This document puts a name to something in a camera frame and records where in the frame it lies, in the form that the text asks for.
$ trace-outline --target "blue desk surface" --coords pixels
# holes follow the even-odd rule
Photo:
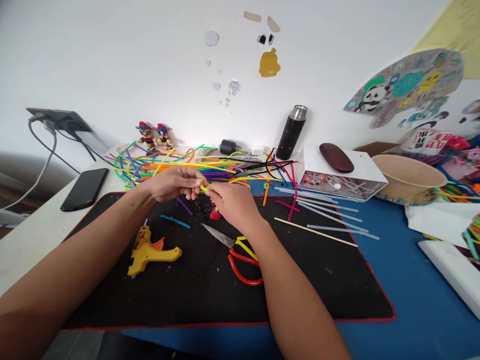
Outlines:
[[[259,185],[252,184],[253,194],[263,191]],[[285,195],[269,191],[269,195],[277,194]],[[362,227],[380,237],[376,241],[353,235],[397,314],[394,322],[337,322],[351,356],[449,360],[479,356],[480,320],[418,247],[425,238],[407,227],[403,206],[377,198],[365,203],[340,200],[340,205],[358,209]],[[130,329],[122,333],[212,359],[282,358],[268,325]]]

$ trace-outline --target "power strip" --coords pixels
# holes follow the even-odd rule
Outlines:
[[[480,271],[449,242],[425,240],[418,246],[480,320]]]

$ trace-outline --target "red scissors handle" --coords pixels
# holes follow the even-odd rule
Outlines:
[[[258,261],[254,260],[252,258],[243,256],[243,255],[240,255],[233,248],[230,248],[230,255],[228,255],[228,261],[230,262],[230,266],[231,266],[231,269],[233,270],[233,273],[242,283],[244,283],[246,285],[249,285],[249,286],[258,286],[258,285],[260,285],[261,283],[264,282],[263,277],[259,278],[258,280],[249,280],[246,277],[244,277],[240,273],[240,271],[237,269],[237,266],[235,265],[234,257],[243,261],[243,262],[246,262],[246,263],[258,266],[258,267],[260,267],[260,265],[259,265]]]

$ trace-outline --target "forearm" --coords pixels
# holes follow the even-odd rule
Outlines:
[[[266,221],[247,234],[260,264],[270,325],[286,359],[349,359],[330,313]]]
[[[154,204],[141,186],[132,189],[0,297],[0,349],[7,347],[13,355],[24,343],[18,339],[27,338],[32,358],[41,355],[118,261]]]

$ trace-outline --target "power cord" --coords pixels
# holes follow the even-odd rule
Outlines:
[[[66,165],[68,165],[73,171],[75,171],[77,174],[80,174],[80,171],[78,171],[77,169],[75,169],[72,165],[70,165],[68,162],[66,162],[62,157],[60,157],[60,155],[58,155],[57,153],[55,153],[54,151],[52,151],[51,148],[49,148],[47,145],[44,144],[44,142],[42,140],[39,139],[39,137],[37,136],[37,134],[35,134],[34,130],[32,129],[32,123],[35,122],[35,121],[40,121],[40,120],[43,120],[43,119],[46,119],[47,117],[45,115],[42,115],[42,114],[37,114],[35,116],[32,116],[29,120],[28,120],[28,129],[30,130],[31,134],[35,137],[35,139],[40,143],[42,144],[45,149],[47,149],[49,152],[53,153],[53,155],[55,155],[57,158],[59,158],[60,160],[62,160]]]
[[[77,143],[80,143],[83,145],[83,147],[85,147],[85,149],[88,151],[88,153],[90,154],[90,156],[92,157],[93,161],[97,161],[97,159],[92,155],[92,152],[97,155],[101,160],[103,160],[104,162],[106,162],[107,164],[110,164],[111,166],[115,167],[114,164],[112,164],[110,161],[107,161],[103,156],[99,155],[97,152],[95,152],[89,145],[87,145],[86,143],[83,142],[83,140],[77,140],[77,139],[74,139],[72,137],[68,137],[67,135],[63,134],[60,132],[60,130],[57,128],[56,131],[62,135],[64,138],[68,139],[68,140],[72,140],[72,141],[75,141]]]
[[[30,129],[30,131],[33,133],[32,131],[32,122],[34,121],[37,121],[38,118],[35,118],[33,119],[34,117],[32,117],[31,119],[28,120],[28,127]],[[52,121],[49,121],[49,120],[43,120],[43,126],[45,127],[45,129],[51,133],[53,135],[53,148],[50,149],[49,147],[47,147],[45,144],[42,144],[48,149],[50,150],[50,155],[48,155],[48,158],[46,159],[46,162],[45,162],[45,165],[43,166],[43,169],[41,170],[40,172],[40,175],[38,175],[35,183],[33,184],[33,186],[25,193],[23,194],[23,196],[21,198],[19,198],[17,201],[15,201],[14,203],[11,203],[10,205],[8,206],[5,206],[2,210],[6,210],[14,205],[17,205],[18,203],[20,203],[23,199],[25,199],[31,192],[33,189],[35,189],[35,187],[37,187],[37,185],[39,184],[40,182],[40,179],[42,178],[42,176],[44,175],[45,173],[45,170],[47,169],[47,166],[49,166],[50,164],[50,160],[52,159],[52,156],[53,154],[55,154],[55,149],[57,148],[57,134],[55,133],[55,125]]]

